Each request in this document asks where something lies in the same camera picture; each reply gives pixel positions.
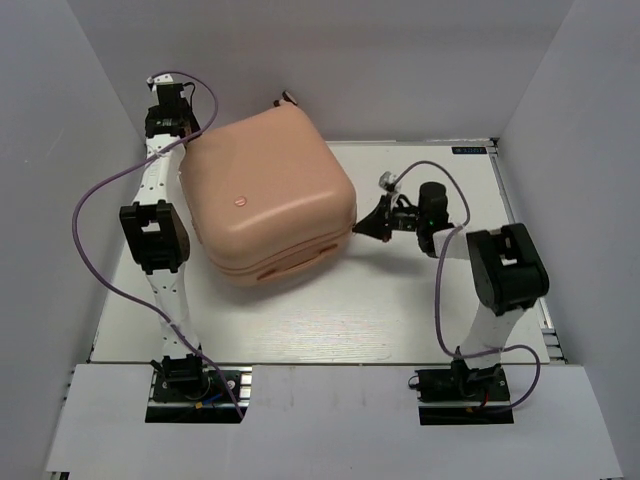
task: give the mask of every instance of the wall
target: wall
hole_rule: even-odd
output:
[[[328,138],[415,140],[500,135],[571,1],[69,3],[136,126],[141,80],[180,68],[215,87],[221,123],[288,88]]]
[[[625,478],[640,479],[640,3],[576,0],[500,141]]]
[[[82,192],[143,154],[140,137],[64,0],[0,2],[0,471],[41,478],[73,365],[104,291],[71,241]],[[126,182],[97,196],[82,236],[108,271]]]

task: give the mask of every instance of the suitcase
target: suitcase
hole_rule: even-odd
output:
[[[302,272],[336,255],[356,220],[353,184],[291,103],[192,141],[180,181],[198,241],[233,284]]]

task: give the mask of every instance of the purple cable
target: purple cable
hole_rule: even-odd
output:
[[[511,345],[511,346],[505,347],[503,349],[492,348],[492,349],[489,349],[489,350],[485,350],[483,352],[472,353],[472,354],[468,354],[468,355],[462,355],[462,354],[459,354],[459,353],[452,352],[445,345],[444,338],[442,336],[442,318],[441,318],[441,312],[440,312],[440,303],[441,303],[440,300],[441,300],[441,291],[442,291],[442,274],[443,274],[443,270],[444,270],[444,260],[445,260],[445,257],[447,255],[447,249],[449,248],[449,243],[451,243],[451,240],[453,239],[454,235],[456,235],[460,230],[462,230],[464,227],[466,227],[469,224],[469,222],[471,221],[471,209],[469,208],[469,203],[467,202],[467,198],[464,196],[464,193],[462,193],[462,189],[460,188],[460,185],[458,185],[458,182],[455,181],[453,176],[442,165],[439,165],[439,164],[437,164],[435,162],[431,162],[429,160],[421,160],[419,162],[415,162],[415,163],[409,165],[405,169],[405,171],[402,172],[398,176],[398,178],[396,179],[395,183],[398,184],[400,182],[400,180],[402,180],[407,173],[409,173],[411,170],[413,170],[418,165],[431,165],[432,167],[436,167],[436,168],[440,169],[449,178],[449,180],[451,180],[451,183],[453,183],[453,186],[456,187],[456,190],[458,191],[458,194],[460,195],[460,199],[462,200],[462,203],[464,204],[464,209],[465,209],[465,212],[466,212],[466,219],[462,223],[462,225],[459,225],[459,226],[455,227],[453,230],[451,230],[449,235],[447,235],[447,237],[445,238],[444,244],[442,245],[442,252],[440,252],[440,258],[438,259],[438,269],[436,270],[435,300],[434,300],[434,310],[435,310],[434,316],[435,316],[436,337],[438,339],[438,344],[440,345],[440,348],[442,349],[442,351],[444,353],[446,353],[448,356],[450,356],[452,358],[456,358],[456,359],[478,358],[478,357],[484,357],[486,355],[492,355],[494,353],[511,352],[513,350],[518,350],[518,349],[526,350],[529,353],[531,353],[531,355],[533,355],[533,358],[535,359],[535,362],[536,362],[536,373],[535,373],[535,376],[533,378],[533,382],[531,382],[531,386],[529,387],[529,390],[527,390],[524,393],[524,395],[522,395],[522,397],[520,397],[518,400],[513,402],[509,407],[501,408],[501,409],[498,409],[498,410],[492,410],[492,412],[499,413],[499,412],[503,412],[503,411],[506,411],[506,410],[510,410],[512,408],[517,407],[518,405],[521,405],[523,402],[525,402],[527,400],[527,398],[529,398],[531,396],[531,394],[535,390],[536,386],[538,385],[538,381],[540,380],[540,371],[542,369],[542,363],[540,361],[540,357],[538,356],[538,354],[536,353],[536,351],[533,348],[531,348],[528,345],[524,345],[524,344]]]
[[[108,185],[111,182],[113,182],[113,181],[115,181],[115,180],[117,180],[119,178],[122,178],[122,177],[124,177],[125,175],[128,175],[131,172],[135,172],[136,170],[144,167],[145,165],[148,165],[148,164],[154,162],[155,160],[158,159],[158,157],[160,157],[161,155],[167,153],[172,148],[174,148],[174,147],[176,147],[178,145],[185,144],[188,141],[196,138],[198,135],[202,134],[205,130],[207,130],[211,126],[211,124],[213,124],[214,120],[218,116],[218,98],[216,97],[216,94],[213,92],[213,90],[211,90],[211,88],[206,83],[204,83],[202,80],[199,80],[198,78],[196,78],[196,77],[194,77],[192,75],[189,75],[189,74],[184,73],[184,72],[179,72],[177,70],[174,70],[174,71],[166,70],[166,71],[158,72],[155,75],[153,75],[151,78],[156,78],[156,77],[159,77],[160,75],[166,75],[166,74],[183,75],[183,76],[185,76],[187,78],[190,78],[193,81],[198,82],[204,88],[206,88],[208,90],[208,92],[211,94],[211,97],[213,98],[213,102],[214,102],[214,108],[213,108],[213,113],[211,114],[211,117],[209,118],[207,123],[200,130],[198,130],[197,132],[194,132],[191,135],[187,135],[184,138],[176,140],[175,142],[173,142],[173,143],[167,145],[166,147],[158,150],[157,152],[155,152],[154,154],[152,154],[151,156],[146,158],[144,160],[144,162],[140,162],[140,163],[138,163],[138,164],[136,164],[136,165],[134,165],[132,167],[129,167],[129,168],[125,169],[125,170],[122,170],[121,172],[116,173],[115,175],[110,176],[109,178],[106,178],[106,179],[102,180],[101,182],[99,182],[96,185],[94,185],[93,187],[91,187],[84,195],[82,195],[82,197],[78,201],[78,204],[74,208],[73,216],[71,217],[71,233],[73,235],[73,243],[75,244],[76,249],[78,250],[78,254],[80,255],[80,258],[82,259],[84,264],[87,266],[89,271],[93,274],[94,277],[96,277],[96,279],[102,285],[104,285],[106,288],[111,290],[116,295],[120,295],[121,297],[126,298],[127,300],[130,300],[130,301],[132,301],[134,303],[137,303],[138,305],[142,305],[143,307],[147,307],[148,309],[153,310],[158,315],[160,315],[160,317],[162,317],[162,319],[165,322],[167,322],[167,325],[169,325],[169,327],[175,332],[176,336],[180,339],[182,344],[185,347],[187,347],[187,349],[191,353],[193,353],[197,357],[200,357],[206,364],[208,364],[209,366],[211,366],[215,370],[215,372],[220,377],[220,380],[222,381],[222,384],[224,385],[225,389],[227,390],[227,393],[229,394],[229,397],[231,398],[231,401],[233,402],[233,405],[236,407],[236,411],[238,412],[238,415],[240,416],[240,419],[242,419],[244,417],[244,415],[242,413],[242,409],[240,408],[240,405],[238,404],[238,400],[236,399],[236,396],[233,394],[233,391],[231,390],[231,388],[227,384],[227,380],[226,380],[226,378],[224,376],[224,373],[222,373],[222,370],[220,370],[220,367],[218,367],[218,365],[216,365],[216,363],[214,363],[214,361],[211,360],[208,356],[206,356],[204,353],[202,353],[200,350],[198,350],[195,346],[193,346],[189,342],[189,340],[187,340],[187,338],[182,334],[182,332],[180,331],[178,326],[173,323],[173,320],[171,320],[171,318],[166,313],[164,313],[162,310],[160,310],[155,305],[153,305],[153,304],[151,304],[149,302],[145,302],[141,298],[138,298],[138,297],[136,297],[134,295],[131,295],[130,293],[127,293],[127,292],[125,292],[123,290],[120,290],[118,287],[116,287],[111,282],[109,282],[109,280],[107,280],[96,269],[96,267],[93,265],[93,263],[91,263],[91,260],[87,256],[87,253],[85,252],[84,247],[82,246],[82,242],[80,241],[80,235],[78,234],[78,217],[80,216],[80,210],[82,209],[82,206],[86,203],[86,201],[89,199],[89,197],[91,197],[91,195],[93,195],[95,192],[100,190],[105,185]]]

